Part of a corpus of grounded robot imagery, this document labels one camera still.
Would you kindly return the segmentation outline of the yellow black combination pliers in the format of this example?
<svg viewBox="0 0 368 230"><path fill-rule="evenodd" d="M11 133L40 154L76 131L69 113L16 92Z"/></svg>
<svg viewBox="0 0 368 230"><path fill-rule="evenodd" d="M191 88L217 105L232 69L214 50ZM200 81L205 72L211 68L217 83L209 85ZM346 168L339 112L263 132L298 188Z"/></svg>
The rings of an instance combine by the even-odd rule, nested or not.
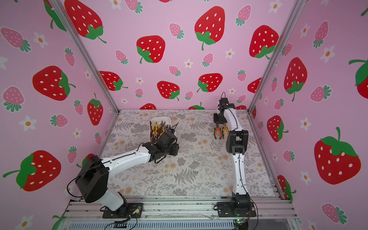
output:
<svg viewBox="0 0 368 230"><path fill-rule="evenodd" d="M228 136L229 136L229 130L228 130L228 127L227 125L223 125L222 127L222 137L223 139L226 139Z"/></svg>

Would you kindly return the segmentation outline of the orange black Greener pliers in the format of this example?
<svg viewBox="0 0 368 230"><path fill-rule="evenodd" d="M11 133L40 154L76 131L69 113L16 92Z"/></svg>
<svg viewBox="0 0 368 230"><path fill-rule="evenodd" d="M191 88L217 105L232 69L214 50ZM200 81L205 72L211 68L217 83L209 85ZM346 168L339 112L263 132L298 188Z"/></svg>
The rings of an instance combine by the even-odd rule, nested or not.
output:
<svg viewBox="0 0 368 230"><path fill-rule="evenodd" d="M215 128L214 128L214 138L217 140L217 139L222 139L222 130L221 128L217 125Z"/></svg>

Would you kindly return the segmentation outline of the white plastic storage box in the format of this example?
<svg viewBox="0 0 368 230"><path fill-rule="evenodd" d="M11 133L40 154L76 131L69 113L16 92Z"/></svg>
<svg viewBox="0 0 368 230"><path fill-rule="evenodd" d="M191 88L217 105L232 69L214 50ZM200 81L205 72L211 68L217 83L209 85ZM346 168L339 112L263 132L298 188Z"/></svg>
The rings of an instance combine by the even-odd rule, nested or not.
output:
<svg viewBox="0 0 368 230"><path fill-rule="evenodd" d="M149 141L156 141L161 138L163 133L171 128L171 119L169 117L155 117L149 123Z"/></svg>

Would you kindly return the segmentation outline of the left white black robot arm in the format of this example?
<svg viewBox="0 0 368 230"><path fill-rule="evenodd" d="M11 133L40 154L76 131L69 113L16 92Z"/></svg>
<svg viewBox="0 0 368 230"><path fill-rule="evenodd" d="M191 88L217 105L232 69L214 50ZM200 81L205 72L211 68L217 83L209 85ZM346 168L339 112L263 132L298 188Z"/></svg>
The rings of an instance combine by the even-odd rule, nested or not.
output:
<svg viewBox="0 0 368 230"><path fill-rule="evenodd" d="M108 181L137 165L159 163L167 155L176 156L178 150L174 131L164 132L157 140L142 143L130 152L103 159L91 157L75 178L75 184L86 203L100 203L108 211L122 215L127 212L128 203L121 193L108 188Z"/></svg>

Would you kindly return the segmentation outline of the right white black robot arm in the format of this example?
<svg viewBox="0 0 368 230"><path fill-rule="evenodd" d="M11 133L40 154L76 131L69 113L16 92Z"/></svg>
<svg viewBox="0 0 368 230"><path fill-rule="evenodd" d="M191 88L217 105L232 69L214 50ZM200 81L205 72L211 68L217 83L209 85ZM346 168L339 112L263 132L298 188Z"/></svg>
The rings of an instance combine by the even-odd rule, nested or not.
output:
<svg viewBox="0 0 368 230"><path fill-rule="evenodd" d="M251 207L251 199L245 182L244 160L249 132L241 126L236 114L236 107L229 102L228 98L220 98L218 110L218 113L214 114L213 120L215 124L222 124L228 128L225 147L233 161L234 183L231 207L233 210L248 209Z"/></svg>

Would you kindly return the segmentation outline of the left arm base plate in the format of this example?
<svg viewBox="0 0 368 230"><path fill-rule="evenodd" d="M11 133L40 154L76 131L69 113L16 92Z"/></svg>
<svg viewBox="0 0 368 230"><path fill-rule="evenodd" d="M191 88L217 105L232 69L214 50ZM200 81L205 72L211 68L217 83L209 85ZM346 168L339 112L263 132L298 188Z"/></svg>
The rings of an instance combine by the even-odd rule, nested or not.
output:
<svg viewBox="0 0 368 230"><path fill-rule="evenodd" d="M104 219L124 219L124 218L140 218L143 210L143 203L125 203L116 211L106 208L103 211Z"/></svg>

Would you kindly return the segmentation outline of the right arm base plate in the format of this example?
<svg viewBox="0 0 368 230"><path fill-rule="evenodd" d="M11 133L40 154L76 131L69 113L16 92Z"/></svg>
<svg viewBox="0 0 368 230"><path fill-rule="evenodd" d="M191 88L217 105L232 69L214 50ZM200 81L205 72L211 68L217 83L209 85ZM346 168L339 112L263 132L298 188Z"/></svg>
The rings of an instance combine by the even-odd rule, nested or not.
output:
<svg viewBox="0 0 368 230"><path fill-rule="evenodd" d="M253 202L235 204L231 202L218 202L214 207L221 218L253 218L257 217L256 208Z"/></svg>

